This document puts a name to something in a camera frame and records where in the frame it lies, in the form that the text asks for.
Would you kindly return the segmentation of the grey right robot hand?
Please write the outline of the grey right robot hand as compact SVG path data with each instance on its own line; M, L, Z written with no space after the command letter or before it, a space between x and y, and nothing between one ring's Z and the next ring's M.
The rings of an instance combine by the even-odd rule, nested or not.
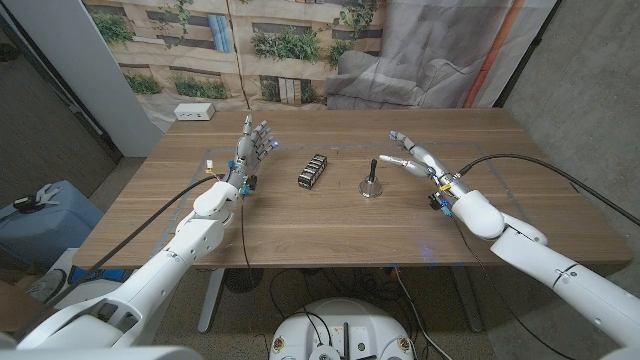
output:
M456 177L439 159L425 148L417 145L406 135L391 131L390 139L407 150L413 160L402 159L390 155L380 155L379 159L404 168L410 174L431 179L438 190L430 196L435 209L446 205L453 205L458 199L471 191L470 187Z

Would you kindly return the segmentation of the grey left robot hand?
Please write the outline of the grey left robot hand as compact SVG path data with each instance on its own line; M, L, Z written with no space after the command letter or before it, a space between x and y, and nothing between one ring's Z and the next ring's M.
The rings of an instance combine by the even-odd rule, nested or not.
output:
M278 146L270 132L271 128L267 126L266 120L253 127L252 115L246 116L225 182L235 186L240 192L244 190L250 178L257 173L261 161Z

